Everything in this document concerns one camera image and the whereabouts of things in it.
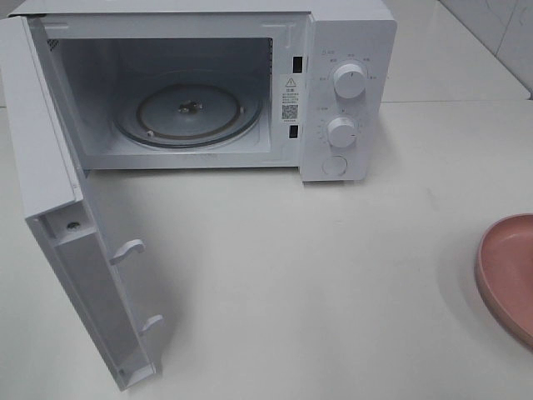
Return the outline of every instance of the microwave door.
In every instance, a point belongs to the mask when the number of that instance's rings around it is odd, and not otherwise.
[[[118,273],[142,242],[107,248],[38,18],[0,22],[0,61],[27,225],[117,385],[127,388],[155,372],[143,333],[160,316],[136,320]]]

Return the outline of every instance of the sticker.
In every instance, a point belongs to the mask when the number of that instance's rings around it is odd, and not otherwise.
[[[298,123],[300,121],[300,96],[303,92],[301,74],[280,75],[281,121]]]

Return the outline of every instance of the control knob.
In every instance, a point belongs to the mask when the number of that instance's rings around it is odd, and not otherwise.
[[[341,98],[356,98],[365,90],[366,69],[354,62],[341,65],[333,73],[333,85]]]
[[[337,117],[327,124],[327,137],[335,148],[347,148],[356,141],[359,127],[346,117]]]

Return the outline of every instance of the white tile wall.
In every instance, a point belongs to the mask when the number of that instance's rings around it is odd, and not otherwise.
[[[17,8],[22,1],[23,0],[0,0],[0,19],[5,18],[12,10]],[[3,83],[2,79],[0,79],[0,108],[4,107],[6,107],[6,99],[3,96]]]
[[[441,0],[441,2],[496,54],[516,0]]]
[[[533,0],[519,0],[497,57],[533,92]]]
[[[398,31],[384,102],[524,100],[530,94],[436,0],[385,0]]]

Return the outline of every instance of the pink plate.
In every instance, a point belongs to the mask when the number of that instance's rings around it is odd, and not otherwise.
[[[533,348],[533,214],[507,217],[485,232],[476,281],[494,315]]]

